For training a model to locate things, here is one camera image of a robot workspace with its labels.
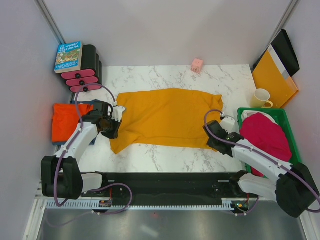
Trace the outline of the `mustard yellow t shirt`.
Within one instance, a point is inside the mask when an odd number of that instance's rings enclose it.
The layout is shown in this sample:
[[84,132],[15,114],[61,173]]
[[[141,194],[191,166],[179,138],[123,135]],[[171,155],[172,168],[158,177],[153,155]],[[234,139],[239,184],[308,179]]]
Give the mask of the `mustard yellow t shirt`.
[[117,103],[126,111],[110,141],[115,154],[132,144],[208,149],[204,116],[215,109],[208,121],[219,121],[224,106],[220,94],[179,88],[120,93]]

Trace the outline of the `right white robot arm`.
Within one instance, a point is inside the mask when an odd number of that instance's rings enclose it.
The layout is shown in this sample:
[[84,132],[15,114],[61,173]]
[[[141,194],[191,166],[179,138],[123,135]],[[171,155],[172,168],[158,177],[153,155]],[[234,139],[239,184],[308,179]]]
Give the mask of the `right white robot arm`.
[[227,133],[218,121],[205,122],[204,130],[209,137],[208,145],[223,155],[228,155],[256,169],[262,177],[244,173],[229,184],[235,197],[244,193],[272,200],[289,216],[298,218],[320,201],[320,192],[308,167],[301,162],[291,164],[280,160],[252,145],[236,132]]

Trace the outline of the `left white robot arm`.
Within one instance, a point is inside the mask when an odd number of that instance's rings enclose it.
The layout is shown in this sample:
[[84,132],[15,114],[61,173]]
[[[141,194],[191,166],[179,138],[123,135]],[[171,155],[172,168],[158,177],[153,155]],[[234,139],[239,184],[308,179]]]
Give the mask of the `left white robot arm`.
[[69,140],[53,156],[41,161],[41,189],[45,197],[76,200],[82,193],[93,191],[99,197],[106,196],[110,185],[100,173],[81,173],[79,162],[90,143],[101,134],[113,140],[126,108],[98,101],[93,110],[81,116]]

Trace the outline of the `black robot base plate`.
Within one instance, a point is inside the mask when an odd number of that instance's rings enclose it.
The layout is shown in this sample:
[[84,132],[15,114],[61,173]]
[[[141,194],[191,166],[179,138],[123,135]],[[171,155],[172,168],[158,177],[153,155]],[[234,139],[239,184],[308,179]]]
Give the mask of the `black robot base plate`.
[[236,172],[104,173],[102,186],[116,183],[82,197],[108,198],[126,205],[218,205],[222,199],[255,198],[236,186]]

